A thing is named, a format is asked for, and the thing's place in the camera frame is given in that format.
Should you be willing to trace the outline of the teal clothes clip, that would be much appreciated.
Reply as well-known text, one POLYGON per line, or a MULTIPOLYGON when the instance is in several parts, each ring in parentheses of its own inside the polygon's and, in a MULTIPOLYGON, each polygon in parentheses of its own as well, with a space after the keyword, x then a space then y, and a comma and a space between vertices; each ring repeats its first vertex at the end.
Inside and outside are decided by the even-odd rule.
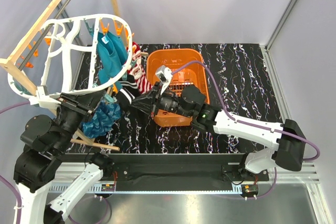
POLYGON ((112 97, 111 95, 109 95, 109 94, 107 94, 107 93, 104 95, 104 100, 105 100, 105 102, 108 103, 108 104, 117 103, 116 98, 115 98, 115 97, 112 97))

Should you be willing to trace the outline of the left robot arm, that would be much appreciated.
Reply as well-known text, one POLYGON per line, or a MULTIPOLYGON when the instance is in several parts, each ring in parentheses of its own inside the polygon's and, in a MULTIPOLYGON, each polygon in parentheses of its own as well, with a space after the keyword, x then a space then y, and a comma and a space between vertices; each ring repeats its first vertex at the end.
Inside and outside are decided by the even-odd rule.
POLYGON ((65 223, 79 200, 100 179, 113 175, 112 159, 102 153, 93 154, 82 173, 50 203, 49 189, 62 156, 81 122, 92 116, 102 101, 105 90, 87 94, 61 93, 31 98, 42 108, 56 111, 54 119, 37 115, 25 125, 20 136, 25 143, 14 168, 14 181, 20 193, 17 220, 21 223, 65 223))

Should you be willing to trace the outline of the red white striped sock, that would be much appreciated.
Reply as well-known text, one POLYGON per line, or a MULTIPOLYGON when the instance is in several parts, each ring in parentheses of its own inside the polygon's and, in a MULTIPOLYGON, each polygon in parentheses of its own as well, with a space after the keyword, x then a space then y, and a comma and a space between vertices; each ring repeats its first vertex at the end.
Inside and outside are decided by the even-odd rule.
POLYGON ((141 68, 142 64, 141 64, 141 50, 140 50, 140 46, 133 42, 132 43, 132 60, 130 65, 128 66, 128 70, 127 73, 129 74, 134 68, 141 68))

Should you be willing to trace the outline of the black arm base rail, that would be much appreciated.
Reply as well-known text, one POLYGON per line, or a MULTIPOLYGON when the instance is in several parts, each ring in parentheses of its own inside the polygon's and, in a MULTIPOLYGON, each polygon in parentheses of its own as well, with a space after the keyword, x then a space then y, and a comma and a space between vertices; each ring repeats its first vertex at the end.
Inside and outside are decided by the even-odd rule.
POLYGON ((242 154, 111 154, 117 191, 225 191, 242 154))

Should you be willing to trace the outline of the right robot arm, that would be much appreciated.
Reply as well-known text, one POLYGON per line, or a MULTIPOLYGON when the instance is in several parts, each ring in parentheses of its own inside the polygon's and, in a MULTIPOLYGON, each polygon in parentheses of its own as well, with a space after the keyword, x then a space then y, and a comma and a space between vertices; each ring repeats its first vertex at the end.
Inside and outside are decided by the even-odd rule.
POLYGON ((206 96, 190 85, 181 95, 162 91, 160 84, 131 102, 131 106, 155 117, 159 110, 190 118, 198 131, 232 135, 259 143, 265 147, 243 156, 238 167, 239 176, 250 180, 263 170, 280 167, 292 172, 302 168, 305 136, 294 120, 270 123, 232 115, 218 106, 207 104, 206 96))

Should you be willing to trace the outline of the red white santa sock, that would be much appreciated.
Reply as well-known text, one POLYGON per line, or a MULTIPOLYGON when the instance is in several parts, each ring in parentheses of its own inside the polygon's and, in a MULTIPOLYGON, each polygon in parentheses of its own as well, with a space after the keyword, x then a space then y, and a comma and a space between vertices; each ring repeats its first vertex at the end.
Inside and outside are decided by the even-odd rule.
POLYGON ((128 74, 134 77, 140 94, 145 94, 152 89, 152 85, 148 81, 146 73, 141 65, 139 64, 134 65, 128 71, 128 74))

